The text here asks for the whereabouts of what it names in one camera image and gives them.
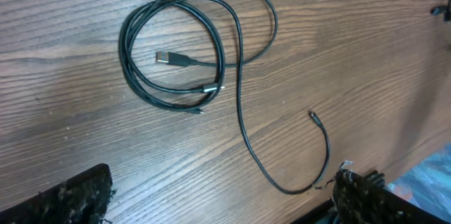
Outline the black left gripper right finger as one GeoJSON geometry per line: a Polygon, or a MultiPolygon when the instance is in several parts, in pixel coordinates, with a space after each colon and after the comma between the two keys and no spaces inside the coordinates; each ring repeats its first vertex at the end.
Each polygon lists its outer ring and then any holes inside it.
{"type": "Polygon", "coordinates": [[[340,164],[333,201],[341,223],[446,224],[446,222],[385,189],[385,175],[374,170],[360,176],[340,164]]]}

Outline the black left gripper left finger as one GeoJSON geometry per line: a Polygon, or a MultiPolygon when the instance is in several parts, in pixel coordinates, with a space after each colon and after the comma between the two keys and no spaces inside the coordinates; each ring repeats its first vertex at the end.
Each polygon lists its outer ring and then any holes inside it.
{"type": "Polygon", "coordinates": [[[108,165],[94,167],[1,212],[1,224],[99,224],[116,193],[108,165]]]}

